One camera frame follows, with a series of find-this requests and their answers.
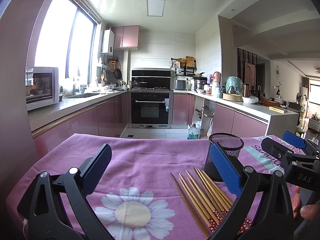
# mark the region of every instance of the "painting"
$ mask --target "painting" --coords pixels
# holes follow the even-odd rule
[[[256,66],[244,63],[244,83],[249,84],[250,86],[255,86],[256,80]]]

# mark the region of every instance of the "plastic bottle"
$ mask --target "plastic bottle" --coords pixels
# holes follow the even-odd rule
[[[196,128],[196,124],[192,124],[188,130],[188,140],[199,139],[200,131]]]

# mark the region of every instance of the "water heater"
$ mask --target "water heater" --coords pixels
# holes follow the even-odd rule
[[[105,53],[106,56],[112,56],[114,42],[115,34],[111,30],[105,30],[103,33],[102,53]]]

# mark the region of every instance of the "yellow flower center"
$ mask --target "yellow flower center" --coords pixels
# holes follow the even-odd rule
[[[116,209],[116,218],[125,226],[142,227],[151,218],[150,210],[137,201],[123,202]]]

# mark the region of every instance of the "pink tablecloth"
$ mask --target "pink tablecloth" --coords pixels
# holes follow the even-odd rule
[[[258,172],[273,173],[279,163],[261,150],[264,137],[245,138],[239,160]],[[273,139],[284,143],[277,137]],[[7,209],[13,221],[22,228],[23,218],[17,205],[34,177],[48,171],[51,175],[65,173],[94,156],[103,143],[112,148],[112,160],[95,192],[87,196],[92,209],[116,240],[195,240],[205,239],[170,178],[191,166],[203,168],[208,152],[208,140],[122,139],[74,134],[39,160],[22,177],[7,198]],[[234,200],[224,183],[219,186]],[[289,185],[291,196],[293,186]],[[252,220],[260,194],[248,214]],[[73,227],[82,232],[65,194],[66,212]]]

